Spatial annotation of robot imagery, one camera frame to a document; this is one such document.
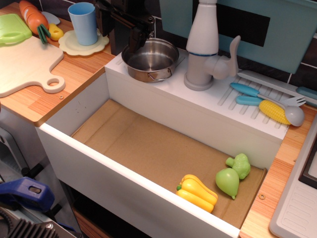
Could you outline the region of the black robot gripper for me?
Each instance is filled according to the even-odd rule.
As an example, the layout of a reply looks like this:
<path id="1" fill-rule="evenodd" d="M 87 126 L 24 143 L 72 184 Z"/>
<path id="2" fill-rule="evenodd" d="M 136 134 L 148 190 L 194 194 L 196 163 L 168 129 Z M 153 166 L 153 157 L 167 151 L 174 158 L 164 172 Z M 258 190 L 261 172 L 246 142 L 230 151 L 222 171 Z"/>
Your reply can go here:
<path id="1" fill-rule="evenodd" d="M 135 53 L 155 35 L 155 19 L 143 0 L 97 0 L 95 13 L 98 29 L 103 35 L 110 33 L 116 22 L 130 29 L 130 53 Z"/>

